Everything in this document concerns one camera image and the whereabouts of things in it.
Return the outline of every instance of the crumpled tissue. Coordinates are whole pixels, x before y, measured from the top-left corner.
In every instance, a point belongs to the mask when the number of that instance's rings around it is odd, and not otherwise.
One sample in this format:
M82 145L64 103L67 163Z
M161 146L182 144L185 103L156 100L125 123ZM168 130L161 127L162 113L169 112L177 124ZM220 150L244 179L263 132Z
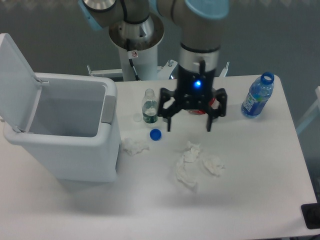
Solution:
M194 188L197 184L196 179L188 175L185 169L185 162L183 156L176 163L175 175L178 181L184 183L189 188Z
M209 170L212 175L219 177L222 169L225 165L221 162L221 159L216 155L210 155L202 158L202 163L206 169Z
M130 156L141 153L143 150L149 150L149 144L142 140L133 140L128 137L122 141L122 150L127 152Z
M185 163L194 163L200 153L200 144L193 144L190 141L186 143L187 151L183 153L183 161Z

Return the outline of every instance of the blue label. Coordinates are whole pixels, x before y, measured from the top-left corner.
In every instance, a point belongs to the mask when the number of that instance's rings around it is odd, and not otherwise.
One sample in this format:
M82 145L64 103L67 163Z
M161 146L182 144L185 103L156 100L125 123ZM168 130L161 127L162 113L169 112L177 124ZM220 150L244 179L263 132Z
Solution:
M242 110L251 116L257 116L261 113L262 109L266 105L268 100L261 101L258 97L254 97L251 92L246 96L245 101L242 104Z

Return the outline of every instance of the small glass bottle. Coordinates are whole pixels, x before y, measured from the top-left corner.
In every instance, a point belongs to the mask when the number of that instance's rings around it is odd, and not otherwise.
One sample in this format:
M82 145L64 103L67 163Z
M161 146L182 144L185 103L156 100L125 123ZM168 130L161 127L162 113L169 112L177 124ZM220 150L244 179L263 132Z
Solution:
M158 120L157 115L157 99L153 89L145 90L144 98L142 99L142 115L143 120L147 124L154 124Z
M275 76L271 72L265 72L252 83L241 106L243 115L255 118L261 113L273 92L274 80Z

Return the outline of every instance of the gray latch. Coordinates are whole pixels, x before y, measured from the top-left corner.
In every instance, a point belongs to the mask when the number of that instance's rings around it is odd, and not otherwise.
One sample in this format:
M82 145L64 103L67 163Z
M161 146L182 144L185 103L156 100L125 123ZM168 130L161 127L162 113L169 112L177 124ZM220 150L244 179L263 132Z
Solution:
M104 106L102 110L101 122L105 124L112 124L116 111L117 98L115 96L105 96Z

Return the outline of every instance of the trash can lid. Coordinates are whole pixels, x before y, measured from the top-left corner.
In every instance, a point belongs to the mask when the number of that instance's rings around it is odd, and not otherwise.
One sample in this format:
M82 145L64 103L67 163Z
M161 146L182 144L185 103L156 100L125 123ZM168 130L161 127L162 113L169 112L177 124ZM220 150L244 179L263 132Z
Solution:
M0 116L28 132L41 94L39 80L8 33L0 34Z

